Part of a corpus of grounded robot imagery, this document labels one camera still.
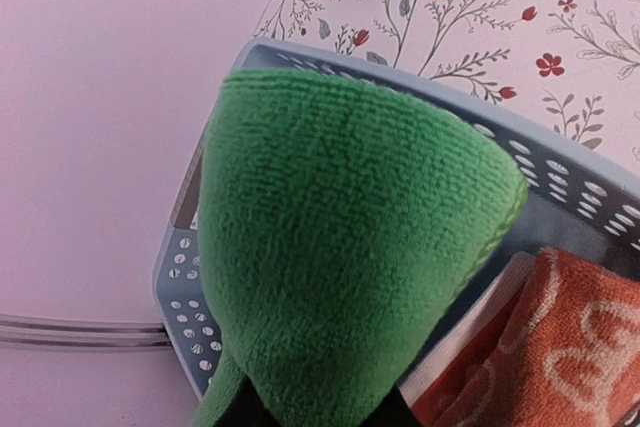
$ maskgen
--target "laundry basket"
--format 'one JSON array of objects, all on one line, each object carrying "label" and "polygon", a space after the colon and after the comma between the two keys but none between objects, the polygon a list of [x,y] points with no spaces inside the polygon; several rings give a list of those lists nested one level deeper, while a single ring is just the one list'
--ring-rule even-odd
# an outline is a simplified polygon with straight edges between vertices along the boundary
[{"label": "laundry basket", "polygon": [[[640,179],[598,154],[508,110],[391,68],[321,50],[258,39],[233,70],[289,68],[339,75],[412,94],[447,110],[495,141],[530,186],[523,214],[438,323],[428,352],[520,251],[554,245],[640,279]],[[187,170],[154,270],[153,288],[180,362],[202,397],[220,358],[220,330],[199,280],[197,206],[202,139]]]}]

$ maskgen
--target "pink wall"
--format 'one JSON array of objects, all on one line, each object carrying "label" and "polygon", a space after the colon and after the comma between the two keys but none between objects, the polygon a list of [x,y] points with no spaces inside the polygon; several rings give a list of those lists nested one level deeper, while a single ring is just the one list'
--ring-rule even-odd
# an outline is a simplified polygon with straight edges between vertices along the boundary
[{"label": "pink wall", "polygon": [[[0,0],[0,312],[158,319],[169,210],[266,1]],[[6,427],[176,427],[195,405],[169,352],[0,355]]]}]

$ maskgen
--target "floral pattern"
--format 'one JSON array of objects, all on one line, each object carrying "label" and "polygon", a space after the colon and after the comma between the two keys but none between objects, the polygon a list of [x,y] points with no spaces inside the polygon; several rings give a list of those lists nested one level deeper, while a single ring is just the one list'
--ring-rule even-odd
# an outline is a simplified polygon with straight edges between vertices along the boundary
[{"label": "floral pattern", "polygon": [[256,36],[447,84],[640,174],[640,0],[270,0]]}]

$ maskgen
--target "folded green towel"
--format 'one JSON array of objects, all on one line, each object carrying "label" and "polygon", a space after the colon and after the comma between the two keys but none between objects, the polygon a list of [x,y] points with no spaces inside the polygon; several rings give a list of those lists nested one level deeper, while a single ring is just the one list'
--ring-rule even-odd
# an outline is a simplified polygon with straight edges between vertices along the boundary
[{"label": "folded green towel", "polygon": [[412,96],[293,70],[231,75],[198,217],[225,350],[195,425],[215,425],[243,379],[282,427],[360,425],[526,192],[495,143]]}]

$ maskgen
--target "gray plastic basket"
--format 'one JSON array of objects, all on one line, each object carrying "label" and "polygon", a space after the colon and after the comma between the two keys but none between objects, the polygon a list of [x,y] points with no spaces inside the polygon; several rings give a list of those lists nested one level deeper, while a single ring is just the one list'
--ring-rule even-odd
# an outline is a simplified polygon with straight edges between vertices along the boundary
[{"label": "gray plastic basket", "polygon": [[[518,251],[554,245],[632,279],[640,278],[640,180],[598,154],[515,115],[437,83],[364,60],[270,39],[251,42],[236,69],[291,68],[340,75],[410,93],[446,109],[506,150],[529,179],[530,200],[487,264],[459,296],[421,355],[455,325]],[[221,337],[199,281],[196,210],[202,139],[173,209],[153,283],[169,337],[201,397]]]}]

